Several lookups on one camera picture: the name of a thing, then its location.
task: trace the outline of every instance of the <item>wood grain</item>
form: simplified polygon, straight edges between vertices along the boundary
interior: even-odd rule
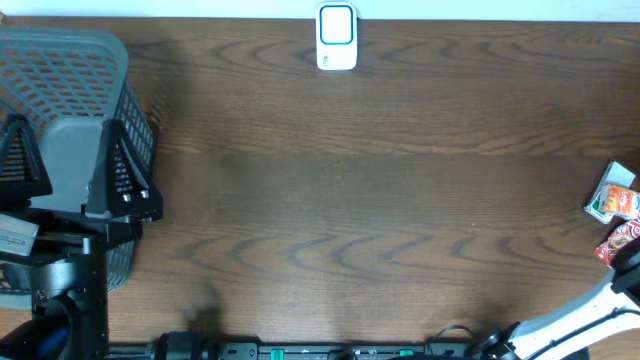
[[[110,296],[115,341],[423,341],[607,271],[581,207],[610,160],[640,165],[635,25],[362,21],[356,69],[325,73],[312,21],[10,20],[114,33],[161,127],[165,218]]]

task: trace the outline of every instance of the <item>gray mesh basket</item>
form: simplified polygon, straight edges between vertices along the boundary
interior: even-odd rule
[[[153,133],[127,83],[128,66],[124,45],[108,33],[0,27],[0,122],[8,113],[22,113],[41,141],[68,118],[117,118],[150,171]],[[134,244],[127,243],[107,254],[109,290],[126,282],[133,253]],[[1,280],[0,294],[19,294]]]

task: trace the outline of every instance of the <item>black cable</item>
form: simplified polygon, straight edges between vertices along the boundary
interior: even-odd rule
[[[568,333],[567,335],[561,337],[558,340],[553,340],[551,341],[551,343],[549,343],[549,345],[543,347],[542,349],[536,351],[535,353],[533,353],[533,355],[531,355],[530,357],[527,358],[527,360],[535,360],[538,357],[542,356],[542,354],[546,353],[547,351],[553,349],[554,347],[564,343],[565,341],[571,340],[572,338],[582,334],[583,332],[593,329],[594,327],[600,325],[600,324],[604,324],[605,322],[614,319],[620,315],[624,315],[624,314],[635,314],[640,316],[640,311],[637,310],[630,310],[630,309],[622,309],[622,310],[618,310],[618,309],[613,309],[613,311],[609,314],[607,314],[606,316],[601,317],[598,320],[592,321],[587,325],[584,325],[581,328],[575,329],[572,332]]]
[[[13,108],[13,106],[9,105],[9,103],[7,103],[6,101],[4,101],[2,99],[0,99],[0,105],[4,105],[4,106],[8,107],[10,113],[16,113],[17,112],[16,109]]]
[[[448,333],[449,331],[454,331],[454,330],[464,330],[471,335],[474,341],[477,339],[476,334],[473,331],[471,331],[471,329],[469,329],[468,327],[464,325],[449,325],[446,328],[440,330],[440,332],[435,334],[433,337],[429,338],[429,340],[427,340],[426,348],[427,348],[427,351],[429,352],[429,355],[433,355],[433,349],[431,348],[431,343],[434,340],[438,339],[440,336],[444,335],[445,333]]]

